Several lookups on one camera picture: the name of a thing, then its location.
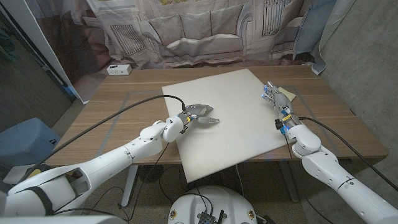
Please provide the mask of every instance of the black connector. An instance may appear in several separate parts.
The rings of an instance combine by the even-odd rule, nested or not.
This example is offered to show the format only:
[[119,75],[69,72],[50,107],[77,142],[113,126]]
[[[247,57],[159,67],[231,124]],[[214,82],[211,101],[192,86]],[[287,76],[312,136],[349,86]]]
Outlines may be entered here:
[[276,127],[276,130],[280,130],[281,128],[284,127],[284,124],[279,119],[276,119],[275,120],[275,127]]

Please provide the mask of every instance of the light blue container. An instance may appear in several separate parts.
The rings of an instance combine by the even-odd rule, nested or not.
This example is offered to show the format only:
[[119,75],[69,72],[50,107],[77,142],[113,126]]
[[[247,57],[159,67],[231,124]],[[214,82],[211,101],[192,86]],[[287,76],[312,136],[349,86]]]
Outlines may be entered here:
[[0,166],[35,164],[49,154],[60,140],[39,118],[19,123],[0,133]]

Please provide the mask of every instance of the robotic hand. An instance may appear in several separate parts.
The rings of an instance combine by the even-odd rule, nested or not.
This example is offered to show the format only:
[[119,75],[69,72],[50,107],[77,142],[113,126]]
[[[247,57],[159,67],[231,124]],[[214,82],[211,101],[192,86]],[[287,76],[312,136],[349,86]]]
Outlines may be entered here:
[[299,118],[294,115],[290,100],[272,82],[268,81],[264,85],[264,93],[261,97],[270,103],[278,114],[279,119],[275,120],[275,125],[282,134],[285,134],[290,128],[301,124]]
[[178,117],[184,121],[184,129],[181,131],[181,133],[184,133],[188,128],[187,124],[194,120],[200,124],[219,123],[219,119],[203,116],[212,110],[214,110],[214,108],[209,105],[195,104],[187,106],[185,108],[185,112],[178,115]]
[[264,93],[261,97],[267,100],[278,114],[279,119],[282,119],[285,115],[293,113],[293,107],[290,100],[281,93],[278,88],[268,81],[264,85]]

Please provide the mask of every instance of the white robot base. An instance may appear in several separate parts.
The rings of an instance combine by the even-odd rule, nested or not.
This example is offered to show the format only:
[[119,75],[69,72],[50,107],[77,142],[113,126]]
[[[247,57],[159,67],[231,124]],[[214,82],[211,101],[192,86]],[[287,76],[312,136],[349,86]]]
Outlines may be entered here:
[[235,191],[220,186],[198,189],[203,200],[197,189],[178,198],[170,209],[168,224],[257,224],[253,206]]

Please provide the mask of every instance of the couch image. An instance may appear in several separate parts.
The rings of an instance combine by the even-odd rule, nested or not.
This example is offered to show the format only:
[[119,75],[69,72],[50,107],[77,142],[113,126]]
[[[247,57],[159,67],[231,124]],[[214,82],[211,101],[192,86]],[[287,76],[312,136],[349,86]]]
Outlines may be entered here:
[[201,14],[174,14],[141,21],[163,67],[243,60],[246,27],[252,21],[250,2]]

